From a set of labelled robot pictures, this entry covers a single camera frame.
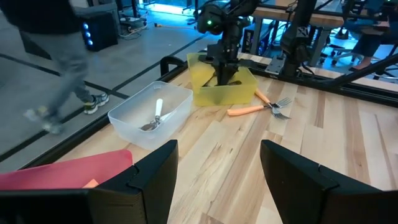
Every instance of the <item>sneaker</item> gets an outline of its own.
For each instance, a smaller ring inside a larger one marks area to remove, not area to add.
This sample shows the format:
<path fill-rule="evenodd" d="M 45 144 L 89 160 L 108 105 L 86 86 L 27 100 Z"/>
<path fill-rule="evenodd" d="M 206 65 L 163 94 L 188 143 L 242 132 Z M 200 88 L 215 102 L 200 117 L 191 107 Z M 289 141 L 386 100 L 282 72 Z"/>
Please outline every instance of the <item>sneaker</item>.
<path fill-rule="evenodd" d="M 99 106 L 104 106 L 109 101 L 109 96 L 106 93 L 101 95 L 92 95 L 94 102 L 85 103 L 85 114 L 93 114 L 98 110 Z"/>
<path fill-rule="evenodd" d="M 24 116 L 30 121 L 40 123 L 42 128 L 51 134 L 60 134 L 63 131 L 58 113 L 49 115 L 47 109 L 44 107 L 37 110 L 30 109 L 25 112 Z"/>

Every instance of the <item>orange handle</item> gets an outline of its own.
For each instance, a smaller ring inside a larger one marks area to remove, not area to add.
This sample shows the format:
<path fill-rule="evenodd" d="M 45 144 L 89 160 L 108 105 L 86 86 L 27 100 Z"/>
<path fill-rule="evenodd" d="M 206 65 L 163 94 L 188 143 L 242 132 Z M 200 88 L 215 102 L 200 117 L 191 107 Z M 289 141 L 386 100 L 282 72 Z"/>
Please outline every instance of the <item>orange handle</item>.
<path fill-rule="evenodd" d="M 268 97 L 266 97 L 264 94 L 261 93 L 261 91 L 257 88 L 256 89 L 256 95 L 262 99 L 264 102 L 266 102 L 266 104 L 271 103 L 271 101 L 268 100 Z"/>
<path fill-rule="evenodd" d="M 239 115 L 244 115 L 244 114 L 252 113 L 255 111 L 259 111 L 259 110 L 262 110 L 263 108 L 264 108 L 264 106 L 260 105 L 260 106 L 251 106 L 248 108 L 241 108 L 241 109 L 228 109 L 228 110 L 226 110 L 226 112 L 230 116 L 239 116 Z"/>

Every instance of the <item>gray floor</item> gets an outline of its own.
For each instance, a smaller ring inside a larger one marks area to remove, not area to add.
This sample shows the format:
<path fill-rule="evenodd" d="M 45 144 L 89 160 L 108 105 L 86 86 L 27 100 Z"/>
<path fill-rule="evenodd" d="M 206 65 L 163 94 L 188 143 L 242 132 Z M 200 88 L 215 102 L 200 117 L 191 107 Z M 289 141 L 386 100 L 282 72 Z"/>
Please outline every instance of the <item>gray floor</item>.
<path fill-rule="evenodd" d="M 162 57 L 172 54 L 185 60 L 186 54 L 204 49 L 207 44 L 214 43 L 219 39 L 219 37 L 199 34 L 192 29 L 154 27 L 155 22 L 168 26 L 185 26 L 186 19 L 185 16 L 152 12 L 149 16 L 148 29 L 142 31 L 141 36 L 137 39 L 120 39 L 118 45 L 97 53 L 90 53 L 90 74 L 86 81 L 113 89 L 152 66 L 152 69 L 131 82 L 125 83 L 118 90 L 122 94 L 131 96 L 160 77 L 160 68 L 156 63 Z M 390 49 L 391 46 L 383 46 L 377 51 L 376 55 L 384 58 Z M 8 55 L 51 70 L 55 69 L 50 60 L 24 52 L 18 31 L 8 24 L 0 13 L 1 55 Z M 346 73 L 350 66 L 352 64 L 350 64 L 348 58 L 334 67 L 330 65 L 330 59 L 327 59 L 323 65 L 319 65 L 319 67 L 343 73 Z M 23 117 L 23 113 L 26 109 L 40 105 L 60 82 L 60 77 L 0 57 L 0 100 L 3 104 L 0 110 L 2 118 L 0 123 L 0 155 L 13 147 L 21 146 L 21 142 L 40 133 L 40 127 L 28 122 Z M 99 93 L 99 90 L 89 89 L 93 93 Z M 117 96 L 111 96 L 111 101 L 100 108 L 96 114 L 92 116 L 78 114 L 65 123 L 66 130 L 62 135 L 43 135 L 39 140 L 24 147 L 7 160 L 0 162 L 0 172 L 21 168 L 23 164 L 40 156 L 102 114 L 107 113 L 122 100 Z M 61 114 L 68 116 L 79 109 L 81 109 L 81 103 L 72 96 L 62 107 Z"/>

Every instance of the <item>light wood surface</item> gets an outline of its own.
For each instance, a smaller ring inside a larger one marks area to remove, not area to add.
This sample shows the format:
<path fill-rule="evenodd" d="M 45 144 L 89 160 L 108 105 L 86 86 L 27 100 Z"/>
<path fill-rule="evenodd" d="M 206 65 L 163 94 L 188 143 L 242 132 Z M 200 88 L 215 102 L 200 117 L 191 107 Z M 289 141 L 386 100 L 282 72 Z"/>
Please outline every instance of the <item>light wood surface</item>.
<path fill-rule="evenodd" d="M 242 55 L 268 63 L 268 58 Z M 319 75 L 339 75 L 314 69 Z M 398 186 L 398 110 L 341 95 L 258 77 L 271 101 L 289 97 L 281 109 L 288 121 L 269 110 L 229 117 L 226 110 L 247 105 L 192 106 L 192 115 L 173 138 L 179 165 L 169 223 L 281 223 L 262 173 L 261 139 L 284 147 L 335 171 L 382 190 Z M 360 83 L 397 89 L 397 85 L 362 79 Z M 191 88 L 189 72 L 173 84 Z M 253 98 L 252 105 L 260 105 Z M 129 149 L 135 162 L 149 151 L 120 139 L 111 125 L 87 139 L 61 161 Z"/>
<path fill-rule="evenodd" d="M 287 7 L 289 4 L 293 2 L 294 0 L 270 0 L 267 1 L 265 4 Z M 266 7 L 258 7 L 254 11 L 253 16 L 265 19 L 278 20 L 278 21 L 287 21 L 289 14 L 286 13 L 284 10 L 280 9 L 269 9 Z M 290 20 L 292 20 L 293 18 L 294 18 L 294 13 L 290 17 Z M 327 28 L 341 27 L 343 23 L 344 20 L 340 16 L 326 16 L 317 13 L 313 13 L 310 20 L 311 25 L 327 27 Z"/>
<path fill-rule="evenodd" d="M 265 5 L 271 5 L 271 6 L 281 6 L 281 7 L 288 7 L 291 6 L 295 1 L 297 0 L 266 0 L 263 1 L 263 4 Z M 328 0 L 317 0 L 317 6 L 326 3 Z M 322 11 L 341 11 L 341 3 L 340 0 L 333 0 L 332 2 L 329 2 L 326 6 L 321 8 Z"/>

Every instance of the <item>white plastic bin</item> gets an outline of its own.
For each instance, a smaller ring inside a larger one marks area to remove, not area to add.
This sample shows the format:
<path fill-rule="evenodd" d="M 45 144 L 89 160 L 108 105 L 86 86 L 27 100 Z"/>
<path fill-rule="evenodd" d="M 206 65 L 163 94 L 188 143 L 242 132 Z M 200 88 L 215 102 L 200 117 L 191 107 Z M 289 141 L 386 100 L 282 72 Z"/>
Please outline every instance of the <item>white plastic bin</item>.
<path fill-rule="evenodd" d="M 152 131 L 140 129 L 155 117 L 156 101 L 163 99 L 162 116 L 170 113 Z M 190 116 L 192 91 L 164 82 L 153 82 L 108 112 L 119 136 L 144 149 L 155 150 Z"/>

